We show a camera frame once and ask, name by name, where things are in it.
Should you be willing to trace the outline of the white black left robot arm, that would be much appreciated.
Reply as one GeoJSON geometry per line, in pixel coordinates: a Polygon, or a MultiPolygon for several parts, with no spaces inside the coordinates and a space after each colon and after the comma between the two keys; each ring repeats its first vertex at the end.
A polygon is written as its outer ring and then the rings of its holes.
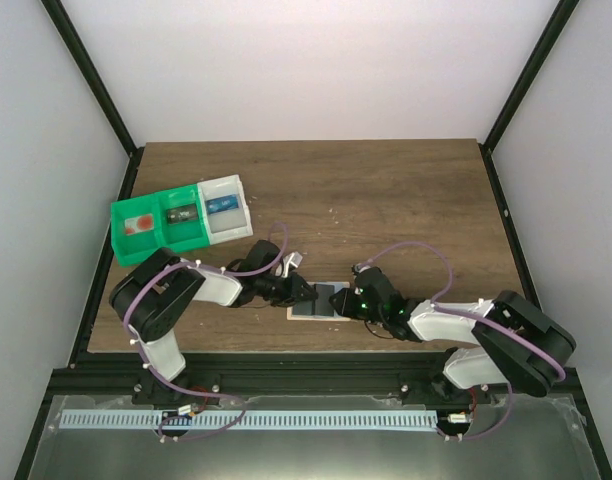
{"type": "Polygon", "coordinates": [[[318,293],[296,269],[301,255],[288,256],[268,240],[257,241],[247,256],[220,269],[185,260],[160,248],[118,283],[109,303],[143,359],[157,375],[156,393],[167,403],[182,402],[190,379],[174,327],[191,302],[240,308],[259,297],[272,307],[315,301],[318,293]]]}

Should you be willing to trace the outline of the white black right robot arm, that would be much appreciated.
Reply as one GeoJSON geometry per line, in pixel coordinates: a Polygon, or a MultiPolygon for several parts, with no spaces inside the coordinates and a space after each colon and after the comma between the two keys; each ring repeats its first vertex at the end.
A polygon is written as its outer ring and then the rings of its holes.
{"type": "Polygon", "coordinates": [[[465,343],[447,355],[430,378],[433,396],[444,403],[477,385],[502,384],[544,397],[566,378],[575,352],[572,334],[511,290],[475,303],[405,298],[377,267],[355,272],[354,285],[329,299],[343,317],[383,327],[397,340],[465,343]]]}

